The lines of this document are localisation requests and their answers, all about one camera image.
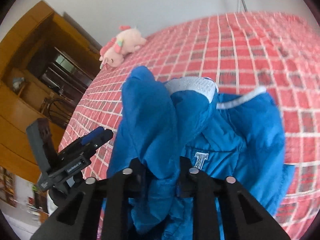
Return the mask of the blue puffer jacket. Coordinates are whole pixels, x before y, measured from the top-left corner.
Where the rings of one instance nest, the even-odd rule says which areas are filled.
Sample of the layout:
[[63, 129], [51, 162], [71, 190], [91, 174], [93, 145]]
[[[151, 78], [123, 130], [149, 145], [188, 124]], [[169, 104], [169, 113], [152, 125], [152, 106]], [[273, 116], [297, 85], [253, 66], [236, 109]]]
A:
[[152, 239], [191, 239], [193, 201], [178, 196], [180, 157], [217, 179], [233, 176], [275, 215], [293, 179], [278, 107], [264, 87], [223, 94], [205, 77], [157, 81], [144, 66], [122, 86], [122, 120], [107, 170], [138, 158], [149, 173], [129, 201], [129, 225]]

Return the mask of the black metal chair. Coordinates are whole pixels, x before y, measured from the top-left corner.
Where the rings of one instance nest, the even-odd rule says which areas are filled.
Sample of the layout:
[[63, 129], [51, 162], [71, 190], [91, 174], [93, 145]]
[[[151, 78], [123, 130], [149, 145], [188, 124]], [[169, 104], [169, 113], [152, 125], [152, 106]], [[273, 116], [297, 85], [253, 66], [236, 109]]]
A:
[[60, 98], [45, 98], [40, 107], [40, 112], [43, 115], [63, 129], [68, 126], [74, 110], [74, 105]]

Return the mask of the wooden wardrobe cabinet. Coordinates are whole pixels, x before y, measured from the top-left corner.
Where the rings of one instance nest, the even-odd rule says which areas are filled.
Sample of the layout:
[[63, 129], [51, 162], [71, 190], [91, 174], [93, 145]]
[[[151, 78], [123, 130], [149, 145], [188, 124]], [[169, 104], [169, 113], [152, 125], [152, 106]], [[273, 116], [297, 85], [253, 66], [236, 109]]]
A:
[[59, 98], [36, 77], [55, 50], [87, 77], [99, 73], [99, 51], [44, 1], [26, 12], [1, 41], [1, 166], [32, 183], [40, 170], [25, 130], [46, 116], [45, 100]]

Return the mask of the pink unicorn plush toy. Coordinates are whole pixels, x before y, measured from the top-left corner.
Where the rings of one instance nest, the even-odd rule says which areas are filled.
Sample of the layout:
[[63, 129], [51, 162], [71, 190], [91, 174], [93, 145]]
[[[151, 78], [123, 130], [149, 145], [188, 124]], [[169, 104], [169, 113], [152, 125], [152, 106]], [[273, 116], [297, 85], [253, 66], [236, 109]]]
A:
[[147, 42], [137, 28], [122, 25], [119, 30], [120, 33], [100, 49], [100, 69], [119, 67], [127, 54], [137, 52]]

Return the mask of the red plaid bed sheet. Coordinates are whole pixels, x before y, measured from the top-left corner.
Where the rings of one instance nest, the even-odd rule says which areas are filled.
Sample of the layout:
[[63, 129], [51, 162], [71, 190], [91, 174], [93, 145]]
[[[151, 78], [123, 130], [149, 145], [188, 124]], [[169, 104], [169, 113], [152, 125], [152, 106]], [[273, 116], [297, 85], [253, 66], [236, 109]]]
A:
[[120, 88], [136, 66], [147, 66], [159, 81], [209, 77], [229, 94], [266, 87], [284, 119], [285, 161], [295, 166], [276, 220], [292, 239], [305, 236], [319, 211], [319, 36], [307, 23], [280, 12], [242, 12], [193, 20], [149, 36], [121, 66], [103, 69], [93, 80], [60, 148], [97, 126], [117, 129]]

